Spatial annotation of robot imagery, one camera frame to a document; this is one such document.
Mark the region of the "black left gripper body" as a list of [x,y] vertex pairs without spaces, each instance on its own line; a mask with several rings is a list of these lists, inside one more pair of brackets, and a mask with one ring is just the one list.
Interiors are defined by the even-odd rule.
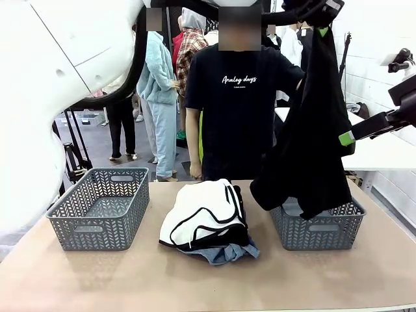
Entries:
[[327,27],[344,4],[342,0],[284,0],[281,7],[286,12],[294,12],[299,22],[306,22],[312,27]]

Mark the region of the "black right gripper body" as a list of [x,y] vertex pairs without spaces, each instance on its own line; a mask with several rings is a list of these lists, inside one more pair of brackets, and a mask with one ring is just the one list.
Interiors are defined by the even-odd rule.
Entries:
[[406,122],[415,127],[416,77],[410,77],[388,90],[393,104],[398,107],[389,114],[395,122]]

